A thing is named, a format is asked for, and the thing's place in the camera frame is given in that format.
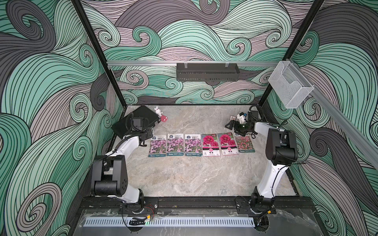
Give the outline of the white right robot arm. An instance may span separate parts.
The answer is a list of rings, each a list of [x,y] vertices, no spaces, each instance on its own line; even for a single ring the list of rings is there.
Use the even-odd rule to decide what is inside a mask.
[[[250,200],[252,207],[273,206],[276,190],[285,171],[298,159],[296,136],[280,125],[263,121],[259,111],[249,111],[231,116],[225,128],[240,137],[265,138],[265,156],[268,164],[264,175],[255,187]]]

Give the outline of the hollyhock seed packet pink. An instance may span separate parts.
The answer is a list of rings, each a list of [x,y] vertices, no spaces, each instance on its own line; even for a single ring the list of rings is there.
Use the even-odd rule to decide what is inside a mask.
[[[217,134],[221,155],[237,155],[239,154],[238,147],[233,133],[218,133]]]

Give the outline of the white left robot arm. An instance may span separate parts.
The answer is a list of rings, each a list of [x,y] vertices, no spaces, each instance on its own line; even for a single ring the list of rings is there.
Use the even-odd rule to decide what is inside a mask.
[[[144,207],[141,189],[129,184],[126,161],[138,147],[152,138],[148,118],[130,117],[126,122],[128,131],[119,144],[105,155],[98,155],[91,165],[91,196],[117,199],[125,204],[139,204]]]

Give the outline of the mixed daisy flower seed packet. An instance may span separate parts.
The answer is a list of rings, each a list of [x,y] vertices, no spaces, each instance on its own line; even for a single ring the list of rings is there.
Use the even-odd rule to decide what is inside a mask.
[[[255,148],[250,136],[235,135],[235,141],[240,153],[255,152]]]

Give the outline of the pink cosmos seed packet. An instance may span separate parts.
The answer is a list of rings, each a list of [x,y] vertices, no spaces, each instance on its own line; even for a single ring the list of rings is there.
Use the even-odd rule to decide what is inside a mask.
[[[183,156],[184,155],[184,135],[183,134],[168,134],[167,156]]]
[[[185,156],[202,156],[202,142],[200,134],[185,134]]]
[[[153,136],[150,142],[150,150],[148,157],[164,157],[166,156],[166,135]]]

